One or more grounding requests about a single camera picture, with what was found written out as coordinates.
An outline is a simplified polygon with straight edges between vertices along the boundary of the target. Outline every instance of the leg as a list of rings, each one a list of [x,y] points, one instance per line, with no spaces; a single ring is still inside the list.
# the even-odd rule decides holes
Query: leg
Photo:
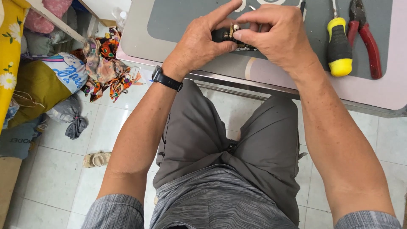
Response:
[[[225,124],[213,103],[194,82],[184,80],[158,147],[156,163],[160,169],[153,186],[157,189],[214,162],[220,163],[219,153],[228,146]]]
[[[241,128],[227,164],[266,193],[298,225],[298,111],[291,99],[272,96]]]

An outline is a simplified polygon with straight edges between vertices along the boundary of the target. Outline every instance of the screwdriver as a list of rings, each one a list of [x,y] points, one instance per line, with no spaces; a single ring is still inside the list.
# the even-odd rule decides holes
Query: screwdriver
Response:
[[[328,23],[328,65],[331,75],[340,77],[352,71],[352,47],[345,33],[345,19],[338,16],[336,1],[333,2],[334,18]]]

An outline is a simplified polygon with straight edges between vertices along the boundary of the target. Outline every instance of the olive green fabric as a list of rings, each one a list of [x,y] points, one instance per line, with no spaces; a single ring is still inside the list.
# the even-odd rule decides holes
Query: olive green fabric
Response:
[[[27,94],[21,92],[28,93],[33,101],[42,104],[44,107],[14,96],[20,108],[15,116],[9,120],[9,129],[35,119],[71,95],[69,89],[61,83],[55,72],[41,60],[33,61],[18,69],[15,90],[15,94],[29,99]]]

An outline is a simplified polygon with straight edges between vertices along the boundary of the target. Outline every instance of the sandal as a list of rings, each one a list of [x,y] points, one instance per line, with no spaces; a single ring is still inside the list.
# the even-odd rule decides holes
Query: sandal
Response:
[[[110,160],[112,152],[102,152],[99,151],[97,153],[88,154],[83,159],[83,166],[85,168],[92,168],[92,167],[101,167],[107,165]]]

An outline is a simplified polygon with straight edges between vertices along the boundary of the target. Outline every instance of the gray striped shirt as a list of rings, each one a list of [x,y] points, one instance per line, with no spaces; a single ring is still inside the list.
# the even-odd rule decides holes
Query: gray striped shirt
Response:
[[[185,175],[157,190],[151,229],[279,228],[297,229],[263,192],[227,165]],[[143,207],[138,200],[112,194],[96,200],[83,229],[141,229]],[[401,229],[396,218],[359,211],[341,218],[335,229]]]

